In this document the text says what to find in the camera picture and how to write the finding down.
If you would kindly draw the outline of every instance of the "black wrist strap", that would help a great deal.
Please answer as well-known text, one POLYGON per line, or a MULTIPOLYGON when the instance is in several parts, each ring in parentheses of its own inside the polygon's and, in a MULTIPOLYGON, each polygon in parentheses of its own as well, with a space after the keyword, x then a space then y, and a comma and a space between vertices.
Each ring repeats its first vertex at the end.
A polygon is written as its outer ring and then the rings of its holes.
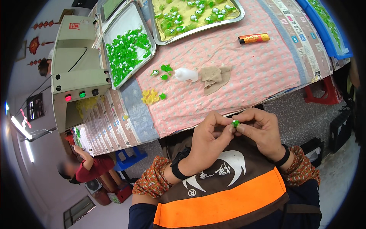
POLYGON ((286 152, 285 152, 285 155, 283 156, 283 158, 281 160, 274 163, 274 165, 277 168, 281 167, 288 160, 288 158, 290 157, 290 150, 288 149, 287 145, 285 145, 285 144, 282 144, 282 145, 283 145, 283 147, 285 147, 286 152))
POLYGON ((190 147, 186 147, 186 148, 184 148, 184 150, 183 150, 182 152, 179 152, 179 153, 177 154, 177 156, 175 157, 175 159, 172 161, 172 164, 170 165, 170 167, 172 168, 172 173, 173 173, 173 175, 174 175, 176 178, 180 179, 180 180, 185 180, 185 179, 187 179, 187 178, 190 178, 190 177, 187 177, 187 176, 183 175, 183 174, 179 171, 179 168, 178 168, 178 163, 179 163, 182 159, 186 158, 186 157, 189 155, 189 153, 190 153, 190 152, 191 152, 191 148, 190 148, 190 147))

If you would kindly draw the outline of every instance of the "hair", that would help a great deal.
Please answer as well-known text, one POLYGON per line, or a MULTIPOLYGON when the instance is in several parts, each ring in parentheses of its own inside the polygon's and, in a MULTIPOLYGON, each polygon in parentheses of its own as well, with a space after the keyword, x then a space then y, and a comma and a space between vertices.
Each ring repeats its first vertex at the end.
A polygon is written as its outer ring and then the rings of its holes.
POLYGON ((61 177, 64 179, 67 179, 70 183, 80 184, 80 182, 76 180, 75 174, 74 174, 74 177, 70 177, 69 175, 65 174, 65 163, 64 162, 60 162, 57 165, 57 170, 59 171, 59 174, 61 175, 61 177))
POLYGON ((48 60, 50 59, 43 58, 40 64, 38 65, 38 70, 40 71, 41 76, 46 76, 48 73, 48 65, 49 65, 49 63, 47 63, 48 60))

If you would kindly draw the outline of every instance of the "table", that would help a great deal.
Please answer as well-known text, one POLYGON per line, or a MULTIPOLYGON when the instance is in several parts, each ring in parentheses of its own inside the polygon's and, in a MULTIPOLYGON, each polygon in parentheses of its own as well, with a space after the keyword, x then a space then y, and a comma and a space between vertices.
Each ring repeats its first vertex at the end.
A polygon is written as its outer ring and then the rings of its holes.
MULTIPOLYGON (((328 57, 316 29, 296 1, 239 2, 245 10, 243 20, 157 47, 155 57, 127 83, 119 90, 109 89, 83 124, 87 134, 82 138, 89 141, 94 155, 192 128, 211 110, 222 115, 242 111, 321 80, 349 62, 341 60, 332 66, 335 60, 328 57), (268 33, 270 41, 239 44, 238 36, 256 33, 268 33), (186 83, 173 77, 162 81, 150 76, 162 64, 195 70, 231 65, 231 78, 217 92, 204 96, 200 81, 186 83), (167 98, 143 104, 142 90, 151 88, 164 92, 167 98)), ((95 46, 100 49, 103 67, 100 28, 96 23, 95 46)))

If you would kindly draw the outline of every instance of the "white plastic squeeze bottle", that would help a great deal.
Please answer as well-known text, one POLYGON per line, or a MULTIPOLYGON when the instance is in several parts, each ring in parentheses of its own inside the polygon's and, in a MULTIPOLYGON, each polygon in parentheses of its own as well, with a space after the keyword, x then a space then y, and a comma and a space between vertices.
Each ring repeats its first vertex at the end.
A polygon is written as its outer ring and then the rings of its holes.
POLYGON ((191 80, 188 82, 196 82, 198 80, 198 72, 197 71, 192 71, 189 69, 185 69, 185 68, 178 68, 177 70, 174 71, 175 74, 175 78, 179 81, 187 81, 187 80, 191 80))

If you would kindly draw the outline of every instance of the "pink polka dot tablecloth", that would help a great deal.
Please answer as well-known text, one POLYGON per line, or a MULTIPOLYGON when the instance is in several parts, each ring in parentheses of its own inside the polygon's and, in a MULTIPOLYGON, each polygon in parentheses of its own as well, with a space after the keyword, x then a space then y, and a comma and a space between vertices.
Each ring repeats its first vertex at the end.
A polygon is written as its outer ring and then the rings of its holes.
POLYGON ((239 0, 245 17, 237 23, 190 35, 169 45, 158 46, 155 57, 136 73, 141 90, 154 88, 166 99, 148 105, 160 137, 195 126, 207 113, 220 114, 254 106, 266 98, 300 85, 294 59, 268 14, 256 0, 239 0), (240 44, 238 36, 268 33, 270 40, 240 44), (181 82, 173 76, 162 80, 150 76, 162 64, 173 69, 200 71, 206 66, 232 66, 229 82, 209 96, 204 83, 181 82))

